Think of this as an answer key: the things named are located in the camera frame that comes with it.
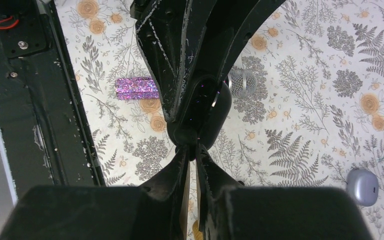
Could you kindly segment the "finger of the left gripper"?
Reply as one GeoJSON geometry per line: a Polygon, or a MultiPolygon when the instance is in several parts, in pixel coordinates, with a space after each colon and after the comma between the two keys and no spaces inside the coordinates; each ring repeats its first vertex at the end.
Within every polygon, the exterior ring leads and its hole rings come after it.
{"type": "Polygon", "coordinates": [[[167,122],[180,116],[182,99],[209,18],[207,0],[135,0],[136,38],[159,90],[167,122]]]}
{"type": "Polygon", "coordinates": [[[205,26],[193,79],[222,81],[258,28],[283,0],[218,0],[205,26]]]}

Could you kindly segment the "black oval earbud case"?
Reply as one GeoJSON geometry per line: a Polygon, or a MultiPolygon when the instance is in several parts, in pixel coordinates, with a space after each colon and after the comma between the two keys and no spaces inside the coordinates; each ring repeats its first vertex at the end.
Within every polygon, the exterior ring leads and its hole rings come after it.
{"type": "Polygon", "coordinates": [[[167,124],[175,146],[202,144],[210,149],[232,106],[226,83],[211,74],[197,74],[187,85],[175,121],[167,124]]]}

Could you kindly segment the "lavender earbud charging case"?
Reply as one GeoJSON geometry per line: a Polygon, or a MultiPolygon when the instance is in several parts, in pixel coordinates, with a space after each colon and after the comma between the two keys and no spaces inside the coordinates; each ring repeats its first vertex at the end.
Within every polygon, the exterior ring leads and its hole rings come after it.
{"type": "Polygon", "coordinates": [[[346,178],[346,192],[362,207],[373,206],[379,196],[379,180],[366,169],[352,169],[346,178]]]}

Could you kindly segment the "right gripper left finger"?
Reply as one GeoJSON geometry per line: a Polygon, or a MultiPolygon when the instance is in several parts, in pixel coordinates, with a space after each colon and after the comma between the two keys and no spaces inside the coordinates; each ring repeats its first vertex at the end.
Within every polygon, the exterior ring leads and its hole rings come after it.
{"type": "Polygon", "coordinates": [[[184,240],[190,148],[139,186],[35,186],[0,240],[184,240]]]}

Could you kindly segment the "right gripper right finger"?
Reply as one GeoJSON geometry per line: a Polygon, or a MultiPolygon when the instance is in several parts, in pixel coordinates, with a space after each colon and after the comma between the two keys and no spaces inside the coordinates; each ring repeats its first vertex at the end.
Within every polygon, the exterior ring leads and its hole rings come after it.
{"type": "Polygon", "coordinates": [[[198,228],[206,240],[369,240],[354,201],[335,187],[244,186],[195,149],[198,228]]]}

